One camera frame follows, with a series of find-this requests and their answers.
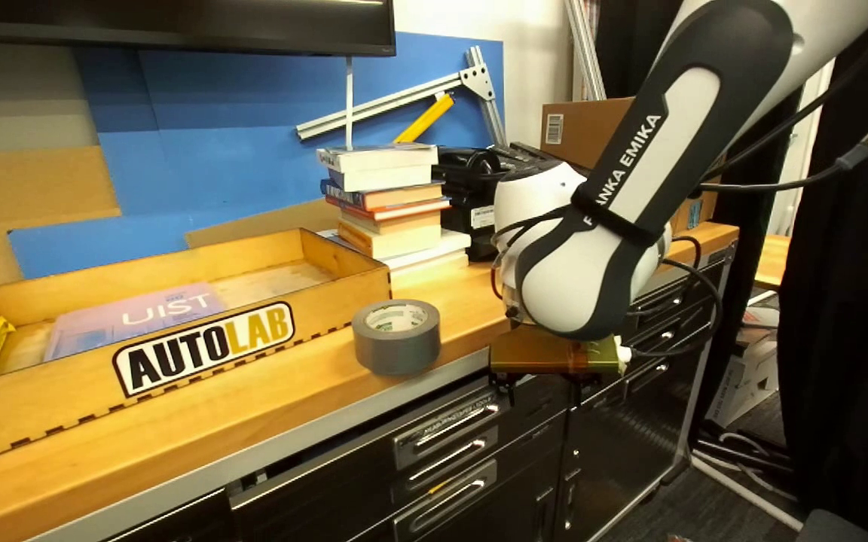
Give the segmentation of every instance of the wooden box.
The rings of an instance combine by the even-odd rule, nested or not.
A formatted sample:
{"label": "wooden box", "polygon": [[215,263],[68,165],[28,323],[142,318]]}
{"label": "wooden box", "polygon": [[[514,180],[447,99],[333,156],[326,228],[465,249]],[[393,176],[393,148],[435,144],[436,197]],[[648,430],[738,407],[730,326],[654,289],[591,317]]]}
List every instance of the wooden box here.
{"label": "wooden box", "polygon": [[[43,362],[58,317],[187,283],[209,283],[225,310]],[[305,228],[0,286],[12,328],[0,339],[0,454],[251,362],[275,365],[383,299],[381,263]]]}

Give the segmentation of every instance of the book spine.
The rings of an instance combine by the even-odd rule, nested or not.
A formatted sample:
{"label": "book spine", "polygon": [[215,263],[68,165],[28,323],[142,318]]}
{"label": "book spine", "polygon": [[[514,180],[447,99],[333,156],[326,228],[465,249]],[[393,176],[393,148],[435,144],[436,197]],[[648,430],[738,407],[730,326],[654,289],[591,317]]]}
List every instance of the book spine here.
{"label": "book spine", "polygon": [[445,207],[450,207],[447,199],[430,199],[430,203],[421,203],[421,204],[381,207],[381,211],[374,211],[372,216],[374,216],[376,224],[383,224],[383,221],[410,216],[410,214],[430,214],[430,211],[445,211]]}
{"label": "book spine", "polygon": [[349,246],[357,246],[358,253],[374,257],[374,239],[372,239],[372,235],[366,235],[366,231],[358,231],[358,228],[352,228],[352,226],[348,226],[348,224],[337,224],[337,235],[340,235]]}
{"label": "book spine", "polygon": [[333,197],[333,192],[326,192],[322,199],[326,199],[328,204],[340,207],[345,214],[352,214],[352,216],[358,216],[358,221],[374,221],[372,211],[366,211],[366,207],[358,207],[358,204],[352,204],[352,203],[348,203],[348,199],[337,199],[337,197]]}
{"label": "book spine", "polygon": [[321,180],[321,192],[328,197],[328,199],[366,207],[366,197],[362,192],[345,192],[333,177]]}
{"label": "book spine", "polygon": [[430,165],[410,165],[410,169],[328,169],[333,183],[337,183],[345,192],[381,192],[381,190],[398,190],[398,188],[418,188],[430,183]]}
{"label": "book spine", "polygon": [[388,165],[435,165],[436,144],[388,144],[388,148],[317,148],[317,160],[328,169],[388,169]]}

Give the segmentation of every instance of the duct tape roll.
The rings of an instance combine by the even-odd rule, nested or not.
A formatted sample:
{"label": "duct tape roll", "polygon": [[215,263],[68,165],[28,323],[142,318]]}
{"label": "duct tape roll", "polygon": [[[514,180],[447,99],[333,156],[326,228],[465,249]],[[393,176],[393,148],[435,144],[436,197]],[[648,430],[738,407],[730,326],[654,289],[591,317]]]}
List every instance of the duct tape roll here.
{"label": "duct tape roll", "polygon": [[418,377],[440,356],[440,314],[425,302],[381,302],[352,317],[357,358],[376,377]]}

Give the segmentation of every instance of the small box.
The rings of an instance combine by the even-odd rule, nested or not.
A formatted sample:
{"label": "small box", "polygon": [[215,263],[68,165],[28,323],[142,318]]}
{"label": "small box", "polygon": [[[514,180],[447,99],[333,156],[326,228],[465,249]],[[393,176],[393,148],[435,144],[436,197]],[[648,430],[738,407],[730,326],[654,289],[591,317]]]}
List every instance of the small box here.
{"label": "small box", "polygon": [[[211,286],[225,310],[43,362],[64,314],[187,283]],[[0,454],[243,365],[278,362],[275,351],[348,328],[388,292],[381,263],[305,228],[0,286]]]}
{"label": "small box", "polygon": [[[557,156],[577,169],[595,169],[630,104],[630,95],[601,102],[549,102],[543,104],[540,148],[549,156]],[[715,216],[715,204],[715,192],[689,199],[670,221],[674,231],[679,235],[696,228],[701,224],[708,224]]]}

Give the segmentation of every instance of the wooden panel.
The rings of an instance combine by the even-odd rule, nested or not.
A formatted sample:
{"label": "wooden panel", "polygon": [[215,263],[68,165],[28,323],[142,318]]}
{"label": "wooden panel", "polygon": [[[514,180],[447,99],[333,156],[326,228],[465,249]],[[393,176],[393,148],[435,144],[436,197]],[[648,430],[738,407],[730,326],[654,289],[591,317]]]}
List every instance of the wooden panel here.
{"label": "wooden panel", "polygon": [[[322,249],[321,257],[345,259],[340,257],[345,249],[337,244],[321,241],[314,235],[308,246],[321,246]],[[3,358],[0,372],[37,365],[37,356],[43,356],[47,339],[49,339],[47,323],[64,310],[87,306],[104,299],[127,299],[132,292],[150,292],[164,286],[181,286],[181,283],[198,283],[198,280],[215,283],[235,270],[253,270],[261,266],[278,268],[278,263],[294,263],[302,257],[305,257],[302,231],[280,231],[280,235],[265,235],[265,239],[215,244],[202,249],[6,286],[0,289],[0,317],[20,326],[20,335],[12,337],[16,342],[10,347],[6,356],[20,356],[20,358],[16,362]],[[362,259],[352,268],[372,268],[372,270],[334,278],[328,283],[314,280],[296,292],[278,283],[280,289],[278,299],[268,299],[271,289],[263,292],[265,299],[253,299],[247,306],[263,306],[268,302],[289,304],[294,335],[284,335],[286,342],[275,342],[271,349],[284,349],[284,347],[337,331],[349,326],[358,306],[388,299],[386,268],[381,268],[372,259]],[[70,356],[53,365],[40,365],[33,371],[0,377],[0,454],[12,452],[16,441],[43,439],[58,427],[76,427],[98,415],[108,415],[120,409],[125,404],[137,404],[137,397],[125,394],[119,371],[113,365],[120,347],[125,342],[108,342],[104,349],[90,349],[90,351]],[[235,362],[234,356],[229,362],[211,367],[211,372],[234,371],[235,365],[243,362]]]}
{"label": "wooden panel", "polygon": [[289,228],[333,228],[337,226],[337,207],[314,199],[289,207],[278,207],[268,214],[253,214],[244,221],[219,224],[211,228],[194,228],[187,231],[187,246],[205,246],[205,244],[227,244],[238,239],[258,239],[271,231],[289,231]]}
{"label": "wooden panel", "polygon": [[16,328],[0,356],[0,377],[43,365],[49,339],[53,339],[53,323]]}
{"label": "wooden panel", "polygon": [[100,148],[0,153],[0,283],[23,278],[10,228],[119,214]]}
{"label": "wooden panel", "polygon": [[374,259],[352,253],[352,249],[337,249],[334,241],[322,244],[314,231],[305,231],[302,244],[305,244],[308,259],[334,278],[376,268]]}

